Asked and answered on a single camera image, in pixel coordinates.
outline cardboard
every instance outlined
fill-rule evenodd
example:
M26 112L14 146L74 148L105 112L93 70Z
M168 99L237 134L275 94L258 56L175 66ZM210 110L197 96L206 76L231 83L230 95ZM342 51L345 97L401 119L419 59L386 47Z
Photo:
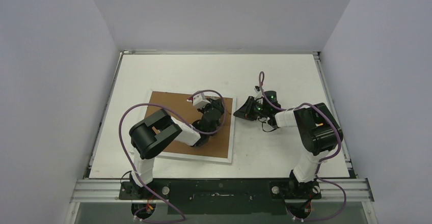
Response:
M189 96L190 94L153 91L149 103L164 105L179 113L189 123L192 123L196 120L201 119L202 114L198 112L195 107L192 106L191 102L186 101ZM209 141L205 145L199 148L193 148L184 143L173 141L170 145L168 145L164 152L228 158L232 101L232 98L224 98L225 108L229 112L226 113L225 123L216 135L210 137ZM149 106L147 108L145 117L151 115L159 109L159 107ZM172 113L170 113L170 115L175 117L176 119L179 119Z

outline white table surface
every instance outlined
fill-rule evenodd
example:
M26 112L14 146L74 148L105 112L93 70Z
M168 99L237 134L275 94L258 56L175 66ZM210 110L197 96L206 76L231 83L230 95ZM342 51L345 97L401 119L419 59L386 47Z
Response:
M121 149L118 125L123 113L145 102L151 90L213 89L236 95L237 108L254 95L259 71L264 89L275 90L283 108L302 102L327 104L311 54L145 54L124 55L97 143L90 178L120 178L131 166ZM129 129L145 111L135 109L123 123L129 151ZM261 130L258 121L235 119L231 164L156 158L155 178L280 178L288 177L305 152L297 128ZM348 177L343 153L321 166L321 177Z

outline white wall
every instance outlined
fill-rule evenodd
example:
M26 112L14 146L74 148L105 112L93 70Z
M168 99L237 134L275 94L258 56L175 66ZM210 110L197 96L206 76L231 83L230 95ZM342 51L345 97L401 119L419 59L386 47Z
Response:
M351 0L321 59L380 223L431 223L432 0Z
M349 0L94 0L121 49L322 50Z
M117 58L92 0L0 0L1 223L63 223Z

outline wire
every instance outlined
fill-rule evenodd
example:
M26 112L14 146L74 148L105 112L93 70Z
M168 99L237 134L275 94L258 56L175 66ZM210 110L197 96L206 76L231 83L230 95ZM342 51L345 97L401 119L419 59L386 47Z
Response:
M218 93L217 91L215 91L215 90L202 90L202 91L197 91L196 93L194 93L193 95L191 95L191 97L193 97L193 96L195 96L195 95L197 95L197 94L199 94L199 93L203 93L203 92L213 92L213 93L216 93L220 98L221 98L221 100L222 100L222 105L224 106L224 108L225 108L225 102L224 102L224 98L222 97L222 95L220 94L220 93ZM186 216L183 214L183 212L181 212L177 207L175 207L173 204L171 204L170 202L168 202L166 199L164 199L162 196L160 196L160 195L158 195L155 191L153 191L152 189L150 189L144 182L143 182L143 180L140 178L140 175L137 173L137 168L135 167L135 165L133 164L133 161L132 161L132 159L131 159L131 157L129 156L129 154L128 154L128 152L127 152L127 149L126 149L126 146L125 146L125 144L124 144L124 141L123 141L123 137L122 137L122 132L121 132L121 130L122 130L122 125L123 125L123 121L124 121L124 119L125 119L125 117L126 117L126 115L131 111L131 110L133 110L134 108L137 108L137 107L141 107L141 106L156 106L156 107L159 107L159 108L163 108L163 109L165 109L165 110L167 110L167 111L169 111L169 112L171 112L171 113L173 113L174 115L176 115L182 122L184 122L185 124L187 124L187 125L189 125L192 129L194 129L196 132L198 132L198 133L200 133L200 134L206 134L206 135L212 135L212 134L215 134L216 132L218 132L221 128L222 128L222 126L224 125L224 122L225 122L225 115L226 115L226 113L224 113L224 118L222 119L222 123L221 123L221 125L215 130L215 131L213 131L213 132L203 132L203 131L200 131L200 130L198 130L198 129L196 129L196 128L194 128L191 124L189 124L181 115L179 115L177 112L175 112L175 111L173 111L172 109L170 109L170 108L167 108L167 107L165 107L165 106L163 106L163 105L160 105L160 104L155 104L155 103L140 103L140 104L136 104L136 105L134 105L134 106L132 106L132 107L130 107L128 110L126 110L126 112L123 114L123 116L121 117L121 119L120 119L120 122L119 122L119 139L120 139L120 144L121 144L121 146L122 146L122 148L123 148L123 151L124 151L124 153L126 154L126 157L127 157L127 159L129 160L129 163L130 163L130 165L132 166L132 171L135 173L135 176L137 177L137 179L138 179L138 181L150 192L150 193L152 193L153 195L155 195L158 199L160 199L160 200L162 200L164 203L166 203L168 206L170 206L171 208L173 208L177 213L179 213L180 215L181 215L181 217L182 217L182 219L177 219L177 220L161 220L161 221L158 221L158 220L146 220L146 219L143 219L142 221L143 222L146 222L146 223L176 223L176 222L182 222L182 221L184 221L184 220L186 220ZM135 214L134 214L134 216L136 216L139 212L141 212L141 210L143 210L144 208L142 208L142 209L139 209L139 210L137 210L136 212L135 212Z
M122 182L121 180L124 178L124 176L126 176L126 174L131 173L131 172L132 172L132 171L126 171L126 173L122 175L122 178L120 178L120 186L121 186L122 188L123 188L123 182Z
M276 131L276 130L277 130L277 128L273 128L273 130L266 131L266 130L264 130L264 123L265 123L265 122L262 122L262 121L260 121L260 122L261 122L261 128L262 128L262 131L263 131L263 132L272 132L272 131Z
M332 155L330 155L330 156L326 156L326 157L324 157L324 158L322 158L322 159L320 159L319 161L318 161L318 166L317 166L317 168L316 168L316 171L315 171L315 176L316 176L316 178L318 179L318 180L320 180L321 182L326 182L326 183L330 183L330 184L332 184L332 185L335 185L336 187L338 187L341 191L342 191L342 193L343 193L343 203L342 203L342 207L336 212L336 213L334 213L334 214L332 214L332 215L330 215L330 216L327 216L327 217L323 217L323 218L315 218L315 219L307 219L307 221L317 221L317 220L319 220L319 221L321 221L321 220L328 220L328 219L331 219L331 218L333 218L333 217L335 217L335 216L337 216L338 214L340 214L344 209L345 209L345 206L346 206L346 192L345 192L345 190L341 187L341 186L339 186L337 183L334 183L334 182L331 182L331 181L328 181L328 180L324 180L323 178L321 178L321 177L319 177L317 174L318 174L318 171L319 171L319 168L321 167L321 163L324 161L324 160L328 160L328 159L331 159L331 158L334 158L334 157L336 157L336 155L338 155L339 154L339 152L340 152L340 150L341 150L341 148L342 148L342 140L341 140L341 138L340 138L340 135L339 135L339 132L338 132L338 130L336 129L336 127L335 127L335 125L333 124L333 122L322 112L322 111L320 111L316 106L314 106L314 105L312 105L312 104L310 104L310 103L302 103L302 104L300 104L299 106L297 106L297 107L295 107L295 108L289 108L289 109L282 109L282 108L278 108L278 107L276 107L276 106L274 106L270 101L269 101L269 99L266 97L266 95L265 95L265 93L264 93L264 89L262 88L262 85L263 85L263 83L264 83L264 72L263 71L261 71L261 72L259 72L259 75L258 75L258 82L259 82L259 88L260 88L260 90L261 90L261 92L262 92L262 96L264 97L264 99L273 107L273 108L275 108L275 109L277 109L277 110L280 110L280 111L284 111L284 110L293 110L293 109L299 109L299 108L301 108L301 107L303 107L303 106L309 106L309 107L311 107L313 110L315 110L320 116L322 116L323 118L324 118L324 120L327 122L327 124L329 124L330 125L330 127L332 128L332 130L333 130L333 132L335 133L335 135L336 135L336 140L337 140L337 150L336 150L336 152L334 153L334 154L332 154Z
M151 210L153 210L153 208L150 206L150 200L152 200L154 198L154 195L152 195L148 200L147 200L147 205L146 205L146 210L148 212L148 208L150 207Z
M316 197L316 196L318 196L319 195L319 193L315 193L314 195L309 195L309 198L300 206L300 207L296 207L296 209L303 209L303 208L308 208L308 206L310 206L311 205L311 203L312 203L312 200Z
M310 194L310 195L309 195L309 198L310 198L310 200L309 200L308 205L306 206L306 209L309 207L309 212L311 212L311 211L312 211L312 199L313 199L314 197L312 197L312 195Z

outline glass panel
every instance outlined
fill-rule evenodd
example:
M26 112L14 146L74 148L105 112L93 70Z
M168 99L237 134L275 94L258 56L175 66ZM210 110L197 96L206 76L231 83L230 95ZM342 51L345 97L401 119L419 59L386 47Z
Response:
M340 203L314 203L312 202L312 213L310 218L325 217L335 213L340 208ZM166 204L157 204L155 213L150 220L174 220L179 215L167 215ZM181 223L292 223L288 215L272 216L266 213L254 213L250 215L186 215L187 220ZM81 203L75 224L136 224L132 221L130 203ZM367 224L361 202L350 202L346 204L345 210L327 221L318 223L326 224Z

